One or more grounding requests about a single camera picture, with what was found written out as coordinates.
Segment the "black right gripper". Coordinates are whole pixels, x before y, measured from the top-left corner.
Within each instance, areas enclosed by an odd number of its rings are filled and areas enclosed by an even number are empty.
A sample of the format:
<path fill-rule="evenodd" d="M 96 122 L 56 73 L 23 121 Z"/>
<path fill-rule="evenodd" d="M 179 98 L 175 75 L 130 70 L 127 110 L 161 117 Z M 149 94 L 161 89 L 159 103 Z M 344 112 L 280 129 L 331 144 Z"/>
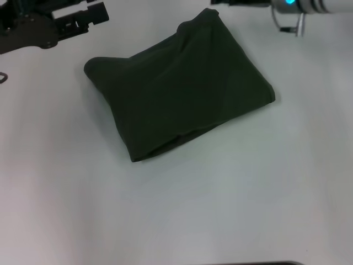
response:
<path fill-rule="evenodd" d="M 227 4 L 243 7 L 269 7 L 271 0 L 211 0 L 211 5 Z"/>

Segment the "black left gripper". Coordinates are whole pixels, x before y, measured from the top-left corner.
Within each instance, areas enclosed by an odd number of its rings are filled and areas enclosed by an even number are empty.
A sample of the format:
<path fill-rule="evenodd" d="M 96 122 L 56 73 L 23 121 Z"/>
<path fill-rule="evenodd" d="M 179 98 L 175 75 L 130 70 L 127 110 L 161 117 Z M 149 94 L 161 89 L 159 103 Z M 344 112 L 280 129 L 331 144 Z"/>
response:
<path fill-rule="evenodd" d="M 24 47 L 49 49 L 59 38 L 72 38 L 88 32 L 89 24 L 107 22 L 108 12 L 103 2 L 87 10 L 54 20 L 49 4 L 79 4 L 95 0 L 3 1 L 1 3 L 1 54 Z"/>

